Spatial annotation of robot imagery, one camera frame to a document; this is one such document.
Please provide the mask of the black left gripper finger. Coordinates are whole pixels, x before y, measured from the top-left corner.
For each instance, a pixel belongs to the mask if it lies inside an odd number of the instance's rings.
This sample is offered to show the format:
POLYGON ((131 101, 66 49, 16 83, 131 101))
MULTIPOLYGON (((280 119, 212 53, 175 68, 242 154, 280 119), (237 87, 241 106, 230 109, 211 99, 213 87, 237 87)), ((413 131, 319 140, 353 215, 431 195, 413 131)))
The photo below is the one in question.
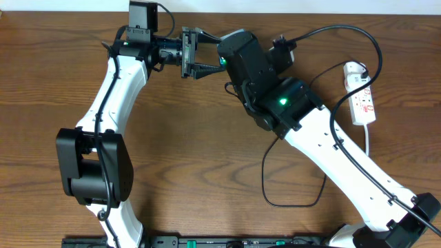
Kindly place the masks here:
POLYGON ((219 72, 223 72, 223 71, 225 71, 225 67, 223 67, 223 66, 195 63, 191 66, 191 74, 190 75, 194 79, 201 79, 201 78, 208 76, 210 74, 215 74, 215 73, 219 73, 219 72))
POLYGON ((202 29, 198 30, 196 33, 197 41, 199 43, 219 44, 222 41, 221 38, 216 37, 213 34, 210 34, 202 29))

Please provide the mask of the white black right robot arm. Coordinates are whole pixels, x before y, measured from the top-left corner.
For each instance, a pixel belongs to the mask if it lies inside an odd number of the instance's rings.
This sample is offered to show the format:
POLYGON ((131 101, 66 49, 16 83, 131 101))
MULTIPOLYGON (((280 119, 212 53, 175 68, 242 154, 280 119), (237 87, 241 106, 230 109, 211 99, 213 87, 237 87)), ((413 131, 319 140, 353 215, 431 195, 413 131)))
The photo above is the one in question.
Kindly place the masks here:
POLYGON ((382 171, 341 129, 335 114, 300 79, 281 73, 294 61, 295 41, 264 51, 254 34, 236 32, 218 55, 245 111, 308 158, 342 190, 362 217, 327 239, 330 247, 410 247, 440 213, 430 193, 414 194, 382 171))

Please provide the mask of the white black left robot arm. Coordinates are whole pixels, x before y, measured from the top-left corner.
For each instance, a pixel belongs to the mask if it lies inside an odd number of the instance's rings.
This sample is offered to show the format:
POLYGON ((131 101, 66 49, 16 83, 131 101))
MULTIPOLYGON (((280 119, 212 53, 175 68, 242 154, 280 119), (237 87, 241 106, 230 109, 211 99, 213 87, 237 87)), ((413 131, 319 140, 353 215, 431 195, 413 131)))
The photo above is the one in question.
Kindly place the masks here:
POLYGON ((195 79, 222 66, 194 61, 199 43, 219 44, 200 28, 184 27, 173 39, 156 28, 124 25, 107 50, 107 72, 91 107, 73 129, 62 128, 56 150, 63 190, 86 206, 100 222, 102 238, 64 238, 62 247, 150 247, 143 224, 129 200, 134 168, 123 139, 134 102, 153 71, 179 65, 195 79))

